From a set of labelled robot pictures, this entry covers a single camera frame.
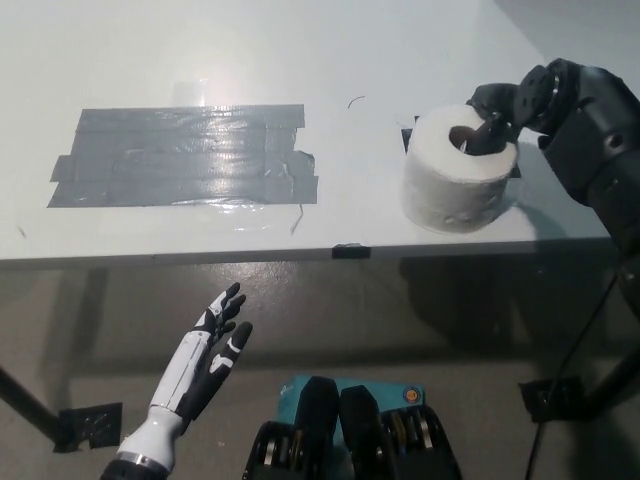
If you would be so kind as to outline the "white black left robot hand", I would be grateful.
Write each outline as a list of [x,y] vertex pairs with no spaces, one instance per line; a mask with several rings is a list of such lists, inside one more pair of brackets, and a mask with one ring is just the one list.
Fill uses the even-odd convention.
[[204,310],[175,350],[145,421],[119,446],[103,479],[166,479],[175,444],[209,404],[237,362],[253,325],[233,322],[246,301],[233,283]]

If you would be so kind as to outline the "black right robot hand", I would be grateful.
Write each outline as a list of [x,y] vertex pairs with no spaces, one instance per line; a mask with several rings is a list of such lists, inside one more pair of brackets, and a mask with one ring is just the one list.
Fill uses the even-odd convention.
[[482,124],[463,141],[464,152],[484,156],[515,144],[522,130],[547,134],[567,115],[576,98],[582,66],[558,58],[537,65],[522,81],[489,83],[476,88],[466,105]]

